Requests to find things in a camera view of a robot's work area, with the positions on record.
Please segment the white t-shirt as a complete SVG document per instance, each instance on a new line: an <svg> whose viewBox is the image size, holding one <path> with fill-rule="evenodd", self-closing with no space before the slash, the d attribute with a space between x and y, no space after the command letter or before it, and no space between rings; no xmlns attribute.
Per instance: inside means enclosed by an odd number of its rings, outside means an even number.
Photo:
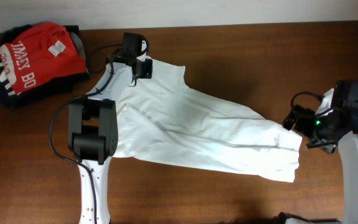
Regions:
<svg viewBox="0 0 358 224"><path fill-rule="evenodd" d="M126 88L118 103L117 158L294 181L300 135L190 88L183 66L153 66L152 78Z"/></svg>

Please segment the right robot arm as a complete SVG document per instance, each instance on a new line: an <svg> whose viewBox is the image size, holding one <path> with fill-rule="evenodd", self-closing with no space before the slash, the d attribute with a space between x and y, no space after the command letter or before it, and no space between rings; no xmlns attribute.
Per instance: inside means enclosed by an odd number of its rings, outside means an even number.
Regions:
<svg viewBox="0 0 358 224"><path fill-rule="evenodd" d="M340 80L323 95L314 94L316 111L290 102L282 126L308 138L307 148L341 157L345 214L343 223L358 223L358 81Z"/></svg>

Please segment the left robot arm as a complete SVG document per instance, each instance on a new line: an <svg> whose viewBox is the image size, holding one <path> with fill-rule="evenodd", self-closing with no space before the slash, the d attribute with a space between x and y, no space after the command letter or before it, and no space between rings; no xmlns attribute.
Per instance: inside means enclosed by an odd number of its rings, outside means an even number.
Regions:
<svg viewBox="0 0 358 224"><path fill-rule="evenodd" d="M80 223L111 221L108 172L119 140L116 104L127 87L152 77L148 50L143 35L124 33L122 48L113 53L94 88L69 104L68 148L80 172Z"/></svg>

